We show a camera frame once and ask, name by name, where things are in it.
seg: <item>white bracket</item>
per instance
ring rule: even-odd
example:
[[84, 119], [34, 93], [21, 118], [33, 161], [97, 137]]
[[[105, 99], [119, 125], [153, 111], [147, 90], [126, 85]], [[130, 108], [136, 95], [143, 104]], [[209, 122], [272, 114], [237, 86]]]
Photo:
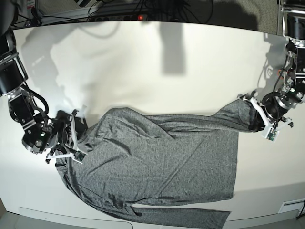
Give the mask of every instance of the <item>white bracket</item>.
[[74, 151], [76, 151], [75, 154], [73, 153], [69, 153], [69, 154], [63, 154], [63, 155], [50, 155], [47, 154], [47, 159], [57, 159], [57, 158], [66, 158], [66, 157], [71, 157], [72, 160], [81, 163], [82, 164], [82, 160], [83, 158], [87, 155], [86, 152], [82, 151], [79, 147], [78, 147], [78, 143], [77, 143], [77, 133], [75, 131], [75, 119], [74, 116], [71, 115], [71, 136], [72, 136], [72, 140], [73, 140], [73, 147], [72, 149]]
[[287, 118], [286, 122], [284, 122], [282, 125], [278, 126], [276, 129], [274, 129], [274, 127], [273, 127], [274, 124], [269, 122], [265, 112], [260, 107], [260, 105], [258, 105], [257, 100], [255, 98], [251, 98], [250, 102], [251, 102], [252, 106], [254, 107], [254, 109], [258, 111], [258, 113], [260, 114], [260, 116], [264, 122], [265, 128], [262, 132], [263, 138], [266, 138], [268, 140], [275, 142], [278, 135], [280, 134], [280, 130], [282, 128], [284, 128], [285, 126], [287, 126], [288, 124], [290, 124], [292, 122], [292, 119]]

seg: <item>floor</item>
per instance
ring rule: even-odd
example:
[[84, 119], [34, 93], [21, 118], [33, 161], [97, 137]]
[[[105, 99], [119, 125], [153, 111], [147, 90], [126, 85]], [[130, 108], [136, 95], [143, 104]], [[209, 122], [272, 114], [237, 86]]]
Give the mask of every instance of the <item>floor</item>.
[[[139, 0], [115, 0], [118, 2], [131, 3]], [[207, 20], [212, 0], [187, 0], [190, 10], [205, 23]], [[276, 34], [277, 30], [277, 0], [213, 0], [214, 12], [208, 24], [229, 26], [241, 29], [261, 31]], [[39, 8], [47, 15], [64, 12], [80, 7], [74, 0], [39, 0]], [[190, 22], [196, 19], [189, 14]]]

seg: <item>gray fabric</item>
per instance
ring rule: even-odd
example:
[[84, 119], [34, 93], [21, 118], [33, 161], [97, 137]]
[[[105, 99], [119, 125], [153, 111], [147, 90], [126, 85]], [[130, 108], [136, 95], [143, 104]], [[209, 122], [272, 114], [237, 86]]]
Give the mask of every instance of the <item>gray fabric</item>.
[[238, 131], [250, 106], [237, 100], [215, 115], [144, 116], [109, 110], [80, 140], [83, 164], [58, 159], [66, 187], [88, 205], [120, 219], [191, 228], [222, 228], [229, 212], [178, 206], [231, 199]]

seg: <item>power strip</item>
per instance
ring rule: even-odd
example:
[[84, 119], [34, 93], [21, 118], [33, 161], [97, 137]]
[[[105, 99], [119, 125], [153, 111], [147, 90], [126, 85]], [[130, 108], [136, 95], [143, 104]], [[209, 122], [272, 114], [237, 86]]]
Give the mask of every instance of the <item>power strip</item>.
[[[135, 21], [135, 17], [138, 17], [137, 12], [134, 12], [135, 7], [137, 6], [136, 3], [114, 3], [111, 5], [105, 5], [99, 12], [97, 11], [99, 8], [97, 6], [94, 6], [90, 9], [90, 14], [94, 13], [93, 17], [91, 17], [91, 21], [107, 21], [108, 18], [110, 21], [124, 21], [125, 16], [129, 16], [131, 19], [130, 21]], [[90, 7], [83, 7], [76, 10], [66, 11], [66, 12], [60, 12], [56, 14], [51, 14], [49, 16], [55, 16], [55, 17], [66, 17], [66, 18], [72, 18], [72, 19], [79, 19], [83, 18], [84, 21], [86, 21], [88, 17], [88, 10]], [[143, 16], [143, 21], [146, 20], [147, 15], [145, 12], [147, 12], [147, 8], [143, 6], [142, 12], [144, 14], [141, 14]], [[52, 18], [52, 17], [46, 17], [42, 18], [42, 24], [51, 24], [51, 23], [58, 23], [60, 21], [64, 21], [65, 19], [59, 19], [59, 18]]]
[[109, 15], [103, 17], [94, 17], [90, 21], [145, 21], [147, 19], [146, 14], [127, 14], [127, 15]]

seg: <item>metal bracket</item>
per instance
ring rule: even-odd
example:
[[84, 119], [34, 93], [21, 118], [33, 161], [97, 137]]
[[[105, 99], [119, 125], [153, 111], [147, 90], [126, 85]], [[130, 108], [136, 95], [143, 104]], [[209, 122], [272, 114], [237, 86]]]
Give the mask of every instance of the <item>metal bracket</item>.
[[287, 118], [286, 122], [284, 122], [282, 125], [278, 126], [276, 129], [273, 127], [274, 124], [270, 123], [265, 112], [263, 111], [263, 109], [260, 107], [260, 105], [258, 105], [257, 103], [257, 99], [255, 98], [251, 98], [250, 102], [252, 104], [252, 106], [254, 107], [255, 110], [258, 111], [258, 113], [260, 114], [265, 128], [262, 132], [262, 137], [266, 138], [270, 141], [275, 142], [277, 140], [278, 135], [280, 134], [280, 130], [283, 129], [285, 126], [289, 125], [292, 122], [291, 118]]
[[72, 115], [71, 115], [71, 139], [72, 139], [71, 146], [66, 145], [66, 148], [68, 150], [70, 150], [71, 152], [69, 154], [64, 154], [64, 155], [50, 155], [50, 154], [47, 154], [46, 159], [57, 159], [57, 158], [71, 157], [72, 160], [82, 164], [82, 161], [85, 158], [85, 156], [87, 155], [87, 153], [84, 152], [83, 150], [81, 150], [78, 147], [77, 133], [75, 131], [75, 119], [74, 119], [74, 116], [76, 115], [76, 113], [77, 113], [77, 110], [74, 110], [72, 112]]

